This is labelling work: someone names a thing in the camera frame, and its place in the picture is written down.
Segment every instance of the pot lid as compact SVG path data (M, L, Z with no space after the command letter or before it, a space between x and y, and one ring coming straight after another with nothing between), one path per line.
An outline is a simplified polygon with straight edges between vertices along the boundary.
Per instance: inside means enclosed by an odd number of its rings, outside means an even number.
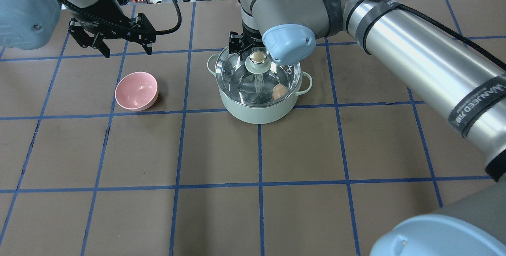
M236 103L268 107L290 96L300 80L300 64L280 65L265 47L254 47L241 56L225 48L215 68L220 90Z

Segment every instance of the pink bowl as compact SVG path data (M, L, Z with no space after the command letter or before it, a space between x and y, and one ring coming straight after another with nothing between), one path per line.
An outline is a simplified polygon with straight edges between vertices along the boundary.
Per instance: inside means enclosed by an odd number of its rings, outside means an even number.
M132 111L151 107L158 98L157 80L147 72L134 72L118 83L114 97L119 106Z

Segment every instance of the egg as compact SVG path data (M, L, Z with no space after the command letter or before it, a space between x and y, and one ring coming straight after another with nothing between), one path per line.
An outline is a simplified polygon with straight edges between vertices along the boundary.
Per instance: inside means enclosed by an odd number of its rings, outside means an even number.
M272 90L272 99L277 100L288 92L285 85L278 84Z

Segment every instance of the light blue plastic cap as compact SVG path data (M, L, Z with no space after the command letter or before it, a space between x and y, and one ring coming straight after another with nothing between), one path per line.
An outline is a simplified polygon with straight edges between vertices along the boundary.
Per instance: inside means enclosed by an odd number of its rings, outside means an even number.
M56 0L0 0L0 45L39 49L60 19Z
M306 26L283 24L270 28L262 36L265 47L278 64L294 64L307 58L316 47L315 34Z
M405 220L374 244L370 256L504 256L502 244L476 226L443 215Z

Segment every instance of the pot handle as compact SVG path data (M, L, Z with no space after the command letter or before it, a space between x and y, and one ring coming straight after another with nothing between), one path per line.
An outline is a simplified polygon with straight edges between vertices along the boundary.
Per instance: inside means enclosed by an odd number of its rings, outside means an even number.
M311 90L311 87L313 87L313 78L305 71L302 71L302 76L306 76L309 79L309 86L306 90L297 91L295 92L296 96L300 96L302 94L306 94L309 90Z
M219 57L219 56L220 56L220 54L213 54L213 55L212 55L212 56L210 56L210 58L208 59L208 71L209 71L211 74L213 74L213 75L216 75L216 73L215 73L214 71L212 71L212 70L211 70L211 68L210 68L210 67L211 67L210 63L211 63L211 61L212 61L212 60L214 60L215 58L217 58L217 57Z

